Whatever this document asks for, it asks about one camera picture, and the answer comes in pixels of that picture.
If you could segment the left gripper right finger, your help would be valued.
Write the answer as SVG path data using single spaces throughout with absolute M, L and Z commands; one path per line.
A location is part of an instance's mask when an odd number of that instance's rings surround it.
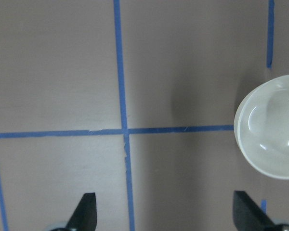
M 237 231 L 279 230 L 245 191 L 233 193 L 233 222 Z

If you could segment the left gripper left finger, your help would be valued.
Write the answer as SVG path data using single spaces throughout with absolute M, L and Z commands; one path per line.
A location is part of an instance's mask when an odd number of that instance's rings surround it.
M 97 204 L 95 193 L 85 193 L 65 226 L 66 231 L 95 231 Z

